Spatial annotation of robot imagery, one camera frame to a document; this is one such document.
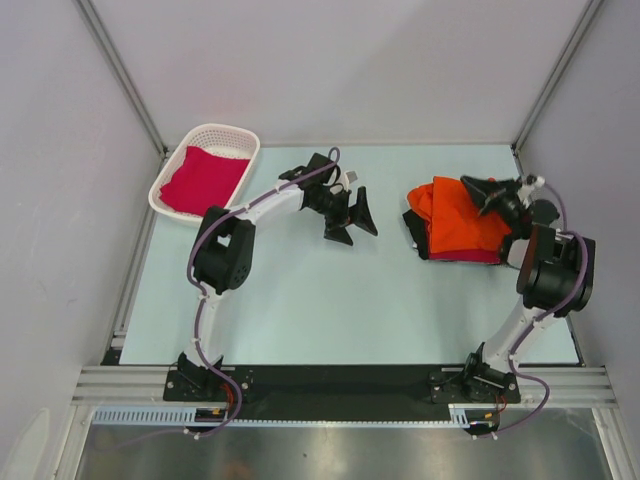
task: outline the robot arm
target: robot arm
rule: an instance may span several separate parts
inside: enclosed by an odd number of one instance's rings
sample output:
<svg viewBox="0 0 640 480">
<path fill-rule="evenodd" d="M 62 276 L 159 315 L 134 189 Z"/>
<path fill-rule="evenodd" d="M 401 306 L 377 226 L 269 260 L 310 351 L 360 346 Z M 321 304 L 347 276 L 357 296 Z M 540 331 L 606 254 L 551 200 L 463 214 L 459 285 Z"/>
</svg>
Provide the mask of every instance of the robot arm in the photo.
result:
<svg viewBox="0 0 640 480">
<path fill-rule="evenodd" d="M 246 281 L 251 271 L 257 232 L 284 215 L 310 208 L 324 216 L 326 239 L 353 245 L 346 230 L 351 224 L 378 235 L 369 212 L 365 187 L 358 189 L 356 203 L 349 206 L 350 184 L 356 179 L 355 172 L 341 173 L 335 162 L 316 153 L 306 167 L 284 172 L 273 190 L 249 202 L 242 213 L 226 218 L 211 232 L 213 224 L 228 216 L 229 210 L 211 207 L 207 211 L 194 246 L 193 277 L 206 291 L 196 327 L 197 340 L 212 363 L 221 363 L 223 355 L 220 335 L 214 333 L 214 329 L 224 329 L 224 322 L 228 321 L 218 315 L 221 303 Z M 184 358 L 179 362 L 188 360 L 195 366 L 203 366 L 195 340 L 185 349 Z"/>
<path fill-rule="evenodd" d="M 451 381 L 464 398 L 486 401 L 517 389 L 520 359 L 542 333 L 571 311 L 582 310 L 591 296 L 595 242 L 575 232 L 549 227 L 558 218 L 551 202 L 531 201 L 529 195 L 544 185 L 541 177 L 494 182 L 462 177 L 479 215 L 496 211 L 512 229 L 502 245 L 502 256 L 518 256 L 515 239 L 527 240 L 516 291 L 521 295 L 500 329 L 475 353 Z"/>
</svg>

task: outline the white wall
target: white wall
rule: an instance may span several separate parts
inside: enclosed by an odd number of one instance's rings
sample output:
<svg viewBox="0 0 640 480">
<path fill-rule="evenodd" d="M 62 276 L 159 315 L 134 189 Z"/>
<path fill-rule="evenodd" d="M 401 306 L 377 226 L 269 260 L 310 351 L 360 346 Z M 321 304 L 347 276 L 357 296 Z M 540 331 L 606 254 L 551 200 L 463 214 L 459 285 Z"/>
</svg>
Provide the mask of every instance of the white wall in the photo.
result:
<svg viewBox="0 0 640 480">
<path fill-rule="evenodd" d="M 607 2 L 523 151 L 597 241 L 593 297 L 575 315 L 640 446 L 640 2 Z"/>
<path fill-rule="evenodd" d="M 1 469 L 43 407 L 50 462 L 159 160 L 73 2 L 5 2 L 0 63 Z"/>
<path fill-rule="evenodd" d="M 95 0 L 165 143 L 510 143 L 586 0 Z"/>
</svg>

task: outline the tabletop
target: tabletop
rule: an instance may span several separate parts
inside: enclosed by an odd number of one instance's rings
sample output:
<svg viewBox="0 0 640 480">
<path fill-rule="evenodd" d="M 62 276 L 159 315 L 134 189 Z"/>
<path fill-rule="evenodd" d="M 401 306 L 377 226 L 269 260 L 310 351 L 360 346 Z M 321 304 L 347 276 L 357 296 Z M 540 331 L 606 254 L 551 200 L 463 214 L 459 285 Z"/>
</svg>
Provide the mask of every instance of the tabletop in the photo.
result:
<svg viewBox="0 0 640 480">
<path fill-rule="evenodd" d="M 407 193 L 434 176 L 517 176 L 509 146 L 341 150 L 341 168 L 358 174 L 352 188 L 367 187 L 379 236 L 352 226 L 353 247 L 330 242 L 323 239 L 323 217 L 308 209 L 261 232 L 249 278 L 220 312 L 232 317 L 216 332 L 225 363 L 464 362 L 513 309 L 518 272 L 421 260 L 402 213 Z M 314 152 L 326 154 L 328 147 L 262 149 L 240 203 L 271 188 L 280 173 L 306 165 Z M 198 291 L 185 269 L 196 232 L 156 219 L 121 364 L 171 364 L 190 341 Z M 524 362 L 577 363 L 567 323 L 549 328 Z"/>
</svg>

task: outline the plastic laundry basket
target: plastic laundry basket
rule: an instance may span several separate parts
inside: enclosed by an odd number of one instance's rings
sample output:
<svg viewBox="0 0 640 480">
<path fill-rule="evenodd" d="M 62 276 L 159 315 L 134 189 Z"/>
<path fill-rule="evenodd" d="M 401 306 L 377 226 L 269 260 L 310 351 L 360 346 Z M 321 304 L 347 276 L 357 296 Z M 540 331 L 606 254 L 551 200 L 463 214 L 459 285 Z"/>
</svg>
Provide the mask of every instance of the plastic laundry basket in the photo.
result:
<svg viewBox="0 0 640 480">
<path fill-rule="evenodd" d="M 200 147 L 212 155 L 218 155 L 226 158 L 249 159 L 242 178 L 236 185 L 231 198 L 225 207 L 233 204 L 234 200 L 240 195 L 242 188 L 249 179 L 253 167 L 255 166 L 256 156 L 260 150 L 260 140 L 258 137 L 248 130 L 242 128 L 230 127 L 228 125 L 218 125 L 208 123 L 194 128 L 187 136 L 184 137 L 178 148 L 176 148 L 169 161 L 164 166 L 153 186 L 149 191 L 149 204 L 156 212 L 166 215 L 167 217 L 185 225 L 199 226 L 202 217 L 191 213 L 177 212 L 170 206 L 166 205 L 160 198 L 160 189 L 171 181 L 171 177 L 178 168 L 182 166 L 187 153 L 187 147 Z"/>
</svg>

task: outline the orange shirt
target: orange shirt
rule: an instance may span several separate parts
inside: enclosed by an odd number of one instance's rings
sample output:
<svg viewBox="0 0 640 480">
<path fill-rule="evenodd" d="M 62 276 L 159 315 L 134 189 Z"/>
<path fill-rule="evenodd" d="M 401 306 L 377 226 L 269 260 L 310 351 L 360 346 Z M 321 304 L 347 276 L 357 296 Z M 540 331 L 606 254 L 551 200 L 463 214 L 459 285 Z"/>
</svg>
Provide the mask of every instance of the orange shirt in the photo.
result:
<svg viewBox="0 0 640 480">
<path fill-rule="evenodd" d="M 407 195 L 411 209 L 428 222 L 429 251 L 487 250 L 497 252 L 511 229 L 500 215 L 478 216 L 460 180 L 433 177 L 433 183 L 414 188 Z"/>
</svg>

